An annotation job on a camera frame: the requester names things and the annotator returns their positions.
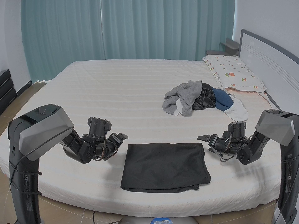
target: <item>tiled floor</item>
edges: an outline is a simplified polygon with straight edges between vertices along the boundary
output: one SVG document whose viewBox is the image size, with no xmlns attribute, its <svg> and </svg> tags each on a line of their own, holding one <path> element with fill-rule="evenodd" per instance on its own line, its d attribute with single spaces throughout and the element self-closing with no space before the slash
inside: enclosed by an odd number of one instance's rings
<svg viewBox="0 0 299 224">
<path fill-rule="evenodd" d="M 0 135 L 14 118 L 17 112 L 45 83 L 33 84 L 20 97 L 16 98 L 11 105 L 0 116 Z M 256 208 L 221 213 L 216 215 L 205 215 L 195 217 L 200 224 L 270 224 L 274 212 L 275 201 L 267 205 L 259 205 Z M 49 198 L 40 196 L 39 207 L 41 217 L 46 224 L 93 224 L 93 211 L 60 203 Z M 104 224 L 122 219 L 122 215 L 110 213 L 95 213 L 95 222 Z M 16 213 L 13 200 L 9 191 L 9 180 L 0 172 L 0 224 L 13 224 Z"/>
</svg>

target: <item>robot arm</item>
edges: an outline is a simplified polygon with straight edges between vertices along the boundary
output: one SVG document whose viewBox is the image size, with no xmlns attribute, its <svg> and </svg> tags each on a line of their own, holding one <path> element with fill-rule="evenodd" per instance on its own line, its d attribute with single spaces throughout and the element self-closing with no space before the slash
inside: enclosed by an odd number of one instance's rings
<svg viewBox="0 0 299 224">
<path fill-rule="evenodd" d="M 213 134 L 199 136 L 197 139 L 209 142 L 209 151 L 218 154 L 221 159 L 224 154 L 236 156 L 245 165 L 261 157 L 263 148 L 270 139 L 280 143 L 281 184 L 278 208 L 285 223 L 291 224 L 297 213 L 295 205 L 299 192 L 299 115 L 264 110 L 250 140 L 245 137 L 245 129 L 245 122 L 233 122 L 222 138 Z"/>
<path fill-rule="evenodd" d="M 128 137 L 111 130 L 107 120 L 90 117 L 89 133 L 79 137 L 60 106 L 45 105 L 9 123 L 10 188 L 18 220 L 16 224 L 40 224 L 38 204 L 39 158 L 60 143 L 66 155 L 86 164 L 112 157 Z"/>
</svg>

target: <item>pillow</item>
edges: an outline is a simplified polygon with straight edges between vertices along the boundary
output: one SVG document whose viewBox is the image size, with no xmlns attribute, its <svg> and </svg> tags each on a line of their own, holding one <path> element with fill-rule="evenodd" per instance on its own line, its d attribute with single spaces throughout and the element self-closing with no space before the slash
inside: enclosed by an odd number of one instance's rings
<svg viewBox="0 0 299 224">
<path fill-rule="evenodd" d="M 264 92 L 262 81 L 251 72 L 238 56 L 209 55 L 203 60 L 221 88 Z"/>
</svg>

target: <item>gray headboard frame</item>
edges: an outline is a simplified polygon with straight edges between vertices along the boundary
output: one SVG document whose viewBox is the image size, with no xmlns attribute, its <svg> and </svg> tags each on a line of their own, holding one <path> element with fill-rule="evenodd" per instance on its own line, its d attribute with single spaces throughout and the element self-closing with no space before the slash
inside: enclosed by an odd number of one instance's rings
<svg viewBox="0 0 299 224">
<path fill-rule="evenodd" d="M 287 57 L 289 57 L 291 60 L 293 60 L 294 62 L 296 62 L 298 65 L 299 65 L 299 58 L 297 56 L 295 56 L 293 53 L 289 52 L 288 50 L 286 50 L 285 48 L 277 45 L 276 43 L 266 39 L 266 38 L 263 38 L 255 33 L 252 33 L 252 32 L 249 32 L 245 29 L 242 29 L 241 30 L 241 38 L 240 38 L 240 44 L 239 44 L 239 51 L 238 51 L 238 56 L 240 57 L 240 54 L 241 54 L 241 47 L 242 47 L 242 40 L 243 40 L 243 34 L 247 34 L 253 38 L 256 38 L 258 40 L 260 40 L 261 42 L 273 47 L 274 49 L 280 51 L 282 54 L 286 55 Z M 269 97 L 269 99 L 277 106 L 277 108 L 279 110 L 280 107 L 277 105 L 277 103 L 271 98 L 271 96 L 267 93 L 267 96 Z"/>
</svg>

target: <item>white bed sheet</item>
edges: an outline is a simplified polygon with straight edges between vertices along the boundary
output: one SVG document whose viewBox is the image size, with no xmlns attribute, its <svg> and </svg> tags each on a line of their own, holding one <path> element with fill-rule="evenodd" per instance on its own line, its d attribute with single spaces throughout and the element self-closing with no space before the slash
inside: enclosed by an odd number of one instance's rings
<svg viewBox="0 0 299 224">
<path fill-rule="evenodd" d="M 99 60 L 74 62 L 38 91 L 17 117 L 38 106 L 63 107 L 81 136 L 96 116 L 112 123 L 111 132 L 129 139 L 108 161 L 81 164 L 56 145 L 40 158 L 39 190 L 43 196 L 96 211 L 140 217 L 182 217 L 249 209 L 279 197 L 280 146 L 270 140 L 261 158 L 249 165 L 221 163 L 203 142 L 211 175 L 199 190 L 175 194 L 137 193 L 120 188 L 127 145 L 152 142 L 196 142 L 199 135 L 219 136 L 232 120 L 216 108 L 183 117 L 162 110 L 164 95 L 180 83 L 203 80 L 217 87 L 204 62 L 173 60 Z M 258 93 L 230 91 L 249 113 L 246 135 L 255 131 L 270 104 Z M 9 174 L 7 129 L 0 137 L 0 167 Z"/>
</svg>

